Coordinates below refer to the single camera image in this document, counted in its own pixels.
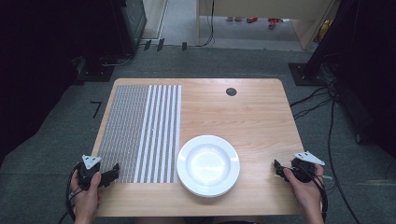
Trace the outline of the yellow object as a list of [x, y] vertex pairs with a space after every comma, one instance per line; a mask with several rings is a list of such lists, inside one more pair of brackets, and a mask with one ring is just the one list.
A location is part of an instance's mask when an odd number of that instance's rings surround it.
[[327, 32], [330, 29], [331, 25], [332, 25], [332, 20], [326, 20], [325, 22], [323, 22], [323, 24], [319, 28], [318, 35], [317, 35], [317, 42], [318, 43], [327, 34]]

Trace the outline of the grey striped placemat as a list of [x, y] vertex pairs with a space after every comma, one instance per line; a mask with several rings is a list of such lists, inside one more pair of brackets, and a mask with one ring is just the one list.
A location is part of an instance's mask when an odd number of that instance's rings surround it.
[[182, 87], [118, 86], [98, 156], [101, 169], [120, 167], [118, 183], [175, 183]]

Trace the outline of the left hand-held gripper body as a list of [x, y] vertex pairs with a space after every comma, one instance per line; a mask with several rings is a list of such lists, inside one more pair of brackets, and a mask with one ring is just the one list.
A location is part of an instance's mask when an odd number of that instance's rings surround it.
[[82, 162], [78, 164], [78, 185], [83, 190], [88, 190], [92, 177], [100, 170], [101, 157], [82, 156]]

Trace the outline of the dark glass cabinet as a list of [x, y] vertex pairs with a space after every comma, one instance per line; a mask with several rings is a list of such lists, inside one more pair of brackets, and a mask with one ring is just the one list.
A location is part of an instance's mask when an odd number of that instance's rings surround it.
[[147, 18], [143, 0], [120, 0], [121, 37], [126, 55], [134, 55]]

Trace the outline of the black stand base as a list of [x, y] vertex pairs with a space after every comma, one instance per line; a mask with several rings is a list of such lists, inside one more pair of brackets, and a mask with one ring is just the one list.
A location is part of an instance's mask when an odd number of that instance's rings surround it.
[[296, 86], [325, 86], [326, 82], [316, 75], [305, 72], [305, 63], [289, 63], [289, 69]]
[[86, 82], [108, 82], [113, 74], [113, 66], [96, 66], [90, 68], [85, 59], [80, 56], [72, 60], [72, 64], [78, 71], [78, 76], [74, 82], [75, 85], [84, 85]]

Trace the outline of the white plate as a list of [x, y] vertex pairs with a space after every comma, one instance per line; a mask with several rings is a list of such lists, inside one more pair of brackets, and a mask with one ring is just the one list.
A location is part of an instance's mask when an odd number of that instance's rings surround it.
[[236, 149], [215, 135], [200, 135], [189, 140], [177, 156], [177, 174], [192, 194], [215, 198], [227, 193], [240, 173]]

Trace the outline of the person's left hand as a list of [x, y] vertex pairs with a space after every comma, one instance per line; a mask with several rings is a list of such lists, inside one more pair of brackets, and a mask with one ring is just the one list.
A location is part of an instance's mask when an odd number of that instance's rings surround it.
[[75, 196], [76, 218], [96, 218], [97, 208], [100, 200], [98, 185], [100, 184], [101, 177], [101, 173], [96, 172], [92, 178], [90, 188], [88, 190], [83, 190], [81, 193]]

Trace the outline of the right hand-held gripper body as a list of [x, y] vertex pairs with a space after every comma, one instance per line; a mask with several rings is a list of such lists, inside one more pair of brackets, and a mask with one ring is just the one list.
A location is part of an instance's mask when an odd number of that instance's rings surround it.
[[292, 172], [303, 183], [308, 183], [316, 175], [315, 165], [324, 165], [325, 162], [309, 151], [294, 154], [291, 161]]

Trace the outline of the person's right hand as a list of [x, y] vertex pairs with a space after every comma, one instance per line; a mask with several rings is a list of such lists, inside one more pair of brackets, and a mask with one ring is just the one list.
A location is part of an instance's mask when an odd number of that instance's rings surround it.
[[286, 178], [291, 183], [296, 198], [304, 210], [304, 214], [308, 216], [321, 217], [320, 210], [320, 192], [317, 185], [311, 181], [303, 183], [299, 181], [292, 171], [288, 168], [284, 169]]

